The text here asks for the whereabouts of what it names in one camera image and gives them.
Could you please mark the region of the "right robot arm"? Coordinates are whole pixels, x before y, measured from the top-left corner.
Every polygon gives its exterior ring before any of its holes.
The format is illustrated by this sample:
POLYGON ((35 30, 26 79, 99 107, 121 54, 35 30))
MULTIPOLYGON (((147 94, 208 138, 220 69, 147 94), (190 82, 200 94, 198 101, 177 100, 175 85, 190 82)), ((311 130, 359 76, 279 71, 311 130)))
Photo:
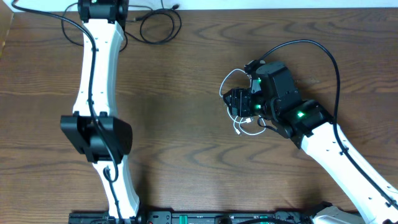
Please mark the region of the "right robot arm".
POLYGON ((365 223, 397 223, 397 189, 347 140, 335 117, 316 100, 303 100, 282 62, 252 61, 243 70, 249 88, 220 97, 234 124, 258 124, 291 140, 317 161, 352 201, 365 223))

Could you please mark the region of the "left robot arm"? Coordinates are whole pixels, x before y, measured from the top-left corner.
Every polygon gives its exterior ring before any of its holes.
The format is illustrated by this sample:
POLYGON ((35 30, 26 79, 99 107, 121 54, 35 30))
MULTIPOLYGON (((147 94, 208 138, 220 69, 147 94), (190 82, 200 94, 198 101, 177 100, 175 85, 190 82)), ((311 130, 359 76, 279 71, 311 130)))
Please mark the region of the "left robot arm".
POLYGON ((78 1, 83 66, 78 96, 60 127, 99 174, 109 202, 107 222, 135 223, 140 200, 128 168, 132 128, 118 118, 116 73, 128 1, 78 1))

